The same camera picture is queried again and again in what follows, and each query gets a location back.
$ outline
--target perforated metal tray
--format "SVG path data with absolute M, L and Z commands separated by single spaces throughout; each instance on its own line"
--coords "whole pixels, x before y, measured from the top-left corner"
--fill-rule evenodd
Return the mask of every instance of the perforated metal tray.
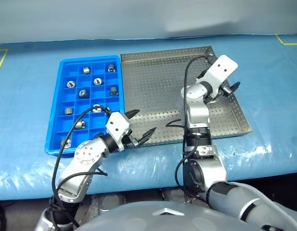
M 182 119 L 180 91 L 188 62 L 201 54 L 215 55 L 211 47 L 121 54 L 125 111 L 140 109 L 132 119 L 135 137 L 157 127 L 146 145 L 173 143 L 182 140 L 183 129 L 165 124 Z M 209 68 L 198 59 L 189 68 L 187 84 Z M 231 137 L 252 131 L 236 97 L 219 97 L 208 104 L 212 138 Z

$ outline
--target metal cylinder part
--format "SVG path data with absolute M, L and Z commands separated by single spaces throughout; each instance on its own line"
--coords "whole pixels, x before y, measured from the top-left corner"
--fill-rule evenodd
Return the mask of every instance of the metal cylinder part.
M 109 64 L 108 65 L 108 72 L 115 72 L 115 66 L 114 66 L 114 64 Z
M 89 97 L 89 92 L 85 89 L 80 90 L 79 92 L 79 97 L 80 98 L 88 98 Z
M 64 109 L 64 115 L 72 115 L 73 114 L 73 108 L 67 107 Z
M 65 139 L 66 139 L 66 138 L 63 138 L 63 139 L 61 140 L 61 147 L 62 147 L 62 145 L 63 145 Z M 68 139 L 67 139 L 67 142 L 66 142 L 66 144 L 65 144 L 65 148 L 70 148 L 70 147 L 71 147 L 71 139 L 68 138 Z
M 94 108 L 94 109 L 92 109 L 91 112 L 94 112 L 94 113 L 101 112 L 101 108 Z
M 118 96 L 118 89 L 117 89 L 117 87 L 111 87 L 110 88 L 110 95 L 112 95 L 112 96 Z
M 102 79 L 101 78 L 95 78 L 94 79 L 94 85 L 100 85 L 102 84 Z
M 76 123 L 75 128 L 76 129 L 84 129 L 85 126 L 86 126 L 85 121 L 82 119 Z
M 68 81 L 67 82 L 67 84 L 66 84 L 66 86 L 68 87 L 68 88 L 74 88 L 75 86 L 76 86 L 76 82 L 75 81 Z
M 88 66 L 83 67 L 83 72 L 84 72 L 84 74 L 89 74 L 90 68 Z

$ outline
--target floor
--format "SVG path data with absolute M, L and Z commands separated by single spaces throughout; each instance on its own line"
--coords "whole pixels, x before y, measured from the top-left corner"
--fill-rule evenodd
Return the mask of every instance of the floor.
M 270 199 L 281 203 L 282 205 L 297 211 L 297 173 L 269 178 L 260 178 L 240 181 L 248 183 Z M 154 201 L 164 200 L 166 194 L 172 188 L 151 189 L 124 192 L 122 195 L 126 198 L 126 203 L 136 201 Z M 183 195 L 178 190 L 171 192 L 171 199 L 183 201 Z M 76 215 L 79 224 L 84 224 L 92 219 L 96 214 L 96 206 L 91 206 L 98 195 L 87 195 Z M 19 201 L 1 201 L 0 207 L 4 210 L 6 218 L 6 227 L 2 226 L 0 231 L 33 230 L 37 224 L 40 214 L 48 206 L 49 199 L 39 200 L 19 200 Z M 192 201 L 193 204 L 206 206 L 200 201 Z

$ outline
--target yellow tape line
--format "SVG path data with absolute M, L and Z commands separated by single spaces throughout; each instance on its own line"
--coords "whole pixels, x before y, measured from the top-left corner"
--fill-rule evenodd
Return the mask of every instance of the yellow tape line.
M 3 57 L 0 60 L 0 67 L 1 67 L 2 64 L 3 64 L 3 62 L 4 62 L 4 60 L 5 60 L 5 57 L 7 55 L 8 49 L 0 49 L 0 51 L 4 51 L 4 55 L 3 55 Z
M 276 37 L 279 40 L 279 42 L 285 46 L 297 46 L 297 42 L 283 42 L 283 40 L 280 38 L 280 36 L 276 35 Z

